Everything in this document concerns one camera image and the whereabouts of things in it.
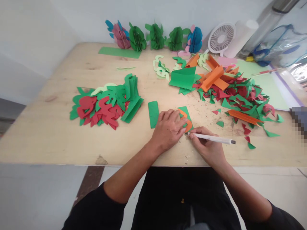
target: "hand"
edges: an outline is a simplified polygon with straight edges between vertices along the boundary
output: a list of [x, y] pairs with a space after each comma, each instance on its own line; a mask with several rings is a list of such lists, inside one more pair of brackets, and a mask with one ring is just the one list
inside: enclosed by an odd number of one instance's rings
[[170, 109], [159, 114], [153, 136], [148, 142], [153, 148], [157, 149], [159, 155], [173, 147], [185, 132], [185, 128], [182, 126], [187, 123], [188, 119], [176, 121], [179, 113], [179, 110]]
[[222, 144], [219, 142], [213, 142], [206, 139], [198, 138], [193, 135], [193, 133], [218, 136], [212, 133], [205, 127], [194, 128], [190, 131], [190, 138], [194, 147], [197, 149], [202, 158], [210, 165], [212, 168], [216, 169], [218, 167], [223, 167], [227, 163]]

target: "right hand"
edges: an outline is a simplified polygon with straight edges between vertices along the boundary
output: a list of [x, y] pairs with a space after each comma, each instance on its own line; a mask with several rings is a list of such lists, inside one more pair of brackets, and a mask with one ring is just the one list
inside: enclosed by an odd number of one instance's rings
[[193, 135], [193, 133], [218, 136], [212, 133], [205, 127], [194, 128], [190, 131], [190, 138], [202, 158], [210, 165], [212, 168], [223, 167], [227, 163], [222, 143], [213, 142], [206, 139], [198, 138]]

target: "left hand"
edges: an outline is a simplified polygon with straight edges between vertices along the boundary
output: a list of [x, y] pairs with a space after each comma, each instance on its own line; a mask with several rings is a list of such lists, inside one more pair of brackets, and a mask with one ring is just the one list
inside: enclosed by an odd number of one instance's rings
[[153, 136], [148, 142], [148, 144], [157, 150], [158, 155], [173, 147], [184, 134], [185, 128], [182, 126], [187, 123], [188, 119], [184, 118], [176, 121], [179, 113], [179, 110], [174, 111], [170, 109], [168, 111], [162, 111], [159, 114]]

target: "person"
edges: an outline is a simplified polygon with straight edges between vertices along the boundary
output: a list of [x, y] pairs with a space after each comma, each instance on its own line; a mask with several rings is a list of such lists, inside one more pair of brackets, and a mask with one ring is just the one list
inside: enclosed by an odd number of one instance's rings
[[183, 136], [186, 122], [186, 118], [179, 120], [179, 111], [161, 112], [150, 141], [112, 177], [76, 204], [63, 229], [119, 230], [125, 205], [146, 172], [133, 230], [241, 229], [223, 182], [248, 230], [304, 229], [294, 217], [253, 189], [228, 164], [221, 143], [193, 135], [217, 136], [205, 127], [191, 130], [190, 139], [211, 167], [151, 167]]

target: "black sleeve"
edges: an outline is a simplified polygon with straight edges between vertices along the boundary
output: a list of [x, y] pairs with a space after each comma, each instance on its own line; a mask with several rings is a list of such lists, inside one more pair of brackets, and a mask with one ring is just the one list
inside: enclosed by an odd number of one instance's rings
[[64, 223], [63, 230], [119, 230], [121, 228], [126, 204], [111, 200], [106, 195], [103, 184], [73, 207]]
[[247, 230], [304, 230], [303, 226], [289, 213], [275, 207], [272, 203], [272, 214], [263, 223], [250, 222], [243, 218]]

